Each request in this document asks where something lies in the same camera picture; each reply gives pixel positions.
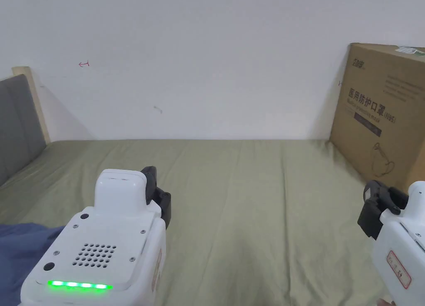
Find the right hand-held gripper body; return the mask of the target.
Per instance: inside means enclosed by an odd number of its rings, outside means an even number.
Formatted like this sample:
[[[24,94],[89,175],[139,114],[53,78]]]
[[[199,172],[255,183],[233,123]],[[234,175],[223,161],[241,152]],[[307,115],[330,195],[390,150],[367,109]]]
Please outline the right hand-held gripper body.
[[[372,261],[398,306],[425,304],[425,183],[411,184],[401,213],[363,204],[358,225],[373,238]]]

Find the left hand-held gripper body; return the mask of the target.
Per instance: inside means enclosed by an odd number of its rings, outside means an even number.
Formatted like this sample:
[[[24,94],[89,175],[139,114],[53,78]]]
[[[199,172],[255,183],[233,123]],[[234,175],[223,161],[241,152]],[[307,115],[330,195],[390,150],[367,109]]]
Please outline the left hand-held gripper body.
[[[140,171],[105,169],[21,287],[23,306],[152,306],[166,258],[171,195],[146,204]]]

